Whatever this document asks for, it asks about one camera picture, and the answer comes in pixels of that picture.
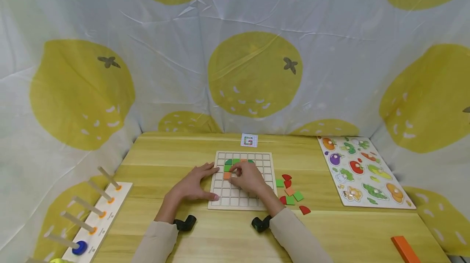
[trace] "child's hand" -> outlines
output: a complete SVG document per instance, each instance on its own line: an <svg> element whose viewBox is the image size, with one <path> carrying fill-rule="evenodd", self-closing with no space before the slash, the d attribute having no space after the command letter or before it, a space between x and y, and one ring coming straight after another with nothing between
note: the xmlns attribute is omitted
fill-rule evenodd
<svg viewBox="0 0 470 263"><path fill-rule="evenodd" d="M230 172L234 171L238 177L230 177L228 181L233 185L239 186L246 192L259 195L260 192L269 188L254 163L236 163L230 168Z"/></svg>
<svg viewBox="0 0 470 263"><path fill-rule="evenodd" d="M180 199L195 200L195 199L207 199L209 201L217 201L219 196L211 192L205 192L201 188L201 180L204 177L211 176L212 174L219 171L219 168L214 168L214 162L208 164L205 163L203 166L194 167L189 171L179 183L170 190L168 194L175 195Z"/></svg>

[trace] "wooden peg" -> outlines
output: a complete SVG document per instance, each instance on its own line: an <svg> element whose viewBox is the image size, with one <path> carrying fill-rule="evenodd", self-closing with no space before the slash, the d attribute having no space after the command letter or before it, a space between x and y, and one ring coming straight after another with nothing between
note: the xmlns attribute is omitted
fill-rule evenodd
<svg viewBox="0 0 470 263"><path fill-rule="evenodd" d="M106 179L108 179L108 181L115 187L115 189L121 189L121 186L118 185L114 178L109 175L103 167L99 166L98 170L101 172L101 174L103 174L103 176L106 177Z"/></svg>
<svg viewBox="0 0 470 263"><path fill-rule="evenodd" d="M64 217L65 219L70 220L75 225L78 225L81 228L86 229L90 233L94 233L96 231L96 229L94 227L92 227L91 225L86 224L85 222L81 221L80 219L78 219L74 215L68 213L67 211L63 211L62 213L60 213L60 216Z"/></svg>
<svg viewBox="0 0 470 263"><path fill-rule="evenodd" d="M48 235L44 236L47 239L50 239L51 241L55 241L61 245L64 245L65 247L71 247L72 249L77 249L79 247L78 244L76 244L73 241L69 241L66 238L62 238L62 236L58 236L52 233L49 233Z"/></svg>
<svg viewBox="0 0 470 263"><path fill-rule="evenodd" d="M103 191L103 189L101 189L96 183L94 183L91 179L89 179L87 181L87 183L97 192L100 193L100 195L102 195L103 198L107 199L109 203L111 203L113 201L113 198L111 198L110 195L106 194L105 191Z"/></svg>
<svg viewBox="0 0 470 263"><path fill-rule="evenodd" d="M99 217L103 217L106 214L103 211L100 211L97 207L88 204L85 200L80 197L75 196L73 200L78 204L82 205L84 208L98 214Z"/></svg>

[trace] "wooden table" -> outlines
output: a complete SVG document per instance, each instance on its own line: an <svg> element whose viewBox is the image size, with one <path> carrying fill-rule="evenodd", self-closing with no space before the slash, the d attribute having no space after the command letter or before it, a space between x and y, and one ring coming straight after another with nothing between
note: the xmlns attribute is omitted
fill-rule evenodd
<svg viewBox="0 0 470 263"><path fill-rule="evenodd" d="M103 242L95 263L128 263L164 195L195 165L214 161L216 151L272 152L275 174L290 174L312 210L303 216L289 206L319 239L335 263L403 263L390 241L403 235L421 262L448 263L429 230L413 210L344 207L314 137L259 136L258 148L240 146L240 134L144 133L118 168L118 181L133 189ZM211 179L202 182L207 191ZM251 220L265 212L207 210L207 202L180 206L178 219L197 217L191 233L180 233L167 262L291 262L271 232L258 234Z"/></svg>

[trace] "black mount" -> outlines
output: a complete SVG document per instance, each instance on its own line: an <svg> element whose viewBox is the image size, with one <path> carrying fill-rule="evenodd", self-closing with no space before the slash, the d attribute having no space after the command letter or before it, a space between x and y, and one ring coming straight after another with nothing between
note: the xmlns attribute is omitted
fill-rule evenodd
<svg viewBox="0 0 470 263"><path fill-rule="evenodd" d="M255 217L252 221L251 221L251 226L253 226L253 228L259 232L259 233L262 233L263 231L265 231L266 229L269 228L269 220L271 220L271 216L268 215L265 217L265 219L263 219L263 221L259 218L259 217Z"/></svg>
<svg viewBox="0 0 470 263"><path fill-rule="evenodd" d="M185 221L175 219L173 221L173 224L176 225L176 228L180 232L190 232L193 229L193 226L195 225L196 220L197 220L196 217L192 215L188 215Z"/></svg>

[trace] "orange wooden block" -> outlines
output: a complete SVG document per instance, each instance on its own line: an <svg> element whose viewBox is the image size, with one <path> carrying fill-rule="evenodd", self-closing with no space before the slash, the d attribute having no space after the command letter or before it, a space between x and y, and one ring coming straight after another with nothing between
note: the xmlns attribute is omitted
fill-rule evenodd
<svg viewBox="0 0 470 263"><path fill-rule="evenodd" d="M294 189L293 188L287 188L287 189L284 189L284 191L286 192L286 194L290 197L291 195L294 194Z"/></svg>
<svg viewBox="0 0 470 263"><path fill-rule="evenodd" d="M393 236L392 242L405 263L421 263L420 259L416 256L404 236Z"/></svg>

